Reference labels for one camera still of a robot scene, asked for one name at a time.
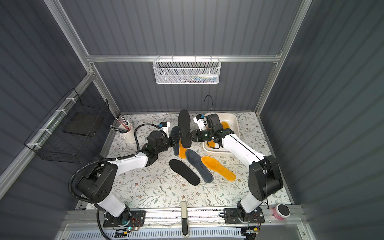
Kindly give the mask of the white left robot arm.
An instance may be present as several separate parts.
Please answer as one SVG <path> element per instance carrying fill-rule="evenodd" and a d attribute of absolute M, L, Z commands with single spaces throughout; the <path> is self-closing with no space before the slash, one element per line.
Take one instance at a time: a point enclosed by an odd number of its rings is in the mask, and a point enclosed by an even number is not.
<path fill-rule="evenodd" d="M 129 207 L 113 192 L 113 185 L 121 174 L 151 166 L 160 153 L 179 144 L 178 127 L 166 135 L 163 130 L 150 133 L 148 142 L 137 153 L 118 158 L 100 158 L 79 170 L 69 180 L 69 192 L 79 200 L 94 205 L 114 218 L 129 217 Z"/>

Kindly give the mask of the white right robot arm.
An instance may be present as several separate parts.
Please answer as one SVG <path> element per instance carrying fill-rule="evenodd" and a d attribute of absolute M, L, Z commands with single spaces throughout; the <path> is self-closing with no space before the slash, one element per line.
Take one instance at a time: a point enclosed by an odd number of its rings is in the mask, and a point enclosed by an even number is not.
<path fill-rule="evenodd" d="M 230 128 L 225 129 L 218 114 L 208 116 L 198 114 L 193 118 L 198 130 L 190 133 L 195 142 L 213 141 L 219 147 L 231 152 L 249 168 L 249 192 L 238 203 L 238 210 L 251 213 L 271 194 L 283 188 L 284 183 L 277 159 L 265 156 L 244 143 Z"/>

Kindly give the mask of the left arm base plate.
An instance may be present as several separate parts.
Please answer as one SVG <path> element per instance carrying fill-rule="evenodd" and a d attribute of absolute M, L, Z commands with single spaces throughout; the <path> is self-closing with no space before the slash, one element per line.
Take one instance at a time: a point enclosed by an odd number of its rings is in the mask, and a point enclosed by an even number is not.
<path fill-rule="evenodd" d="M 104 228 L 128 228 L 141 227 L 144 225 L 146 211 L 124 210 L 118 217 L 114 217 L 110 213 L 104 213 Z"/>

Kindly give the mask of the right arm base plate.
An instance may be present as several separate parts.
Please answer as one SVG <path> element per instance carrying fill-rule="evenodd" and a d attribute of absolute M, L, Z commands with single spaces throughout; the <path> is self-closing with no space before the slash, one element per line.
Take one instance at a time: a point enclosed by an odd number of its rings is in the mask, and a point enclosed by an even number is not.
<path fill-rule="evenodd" d="M 265 223 L 264 213 L 261 208 L 256 208 L 251 213 L 240 214 L 237 208 L 226 208 L 219 216 L 225 220 L 227 225 L 231 224 L 263 224 Z"/>

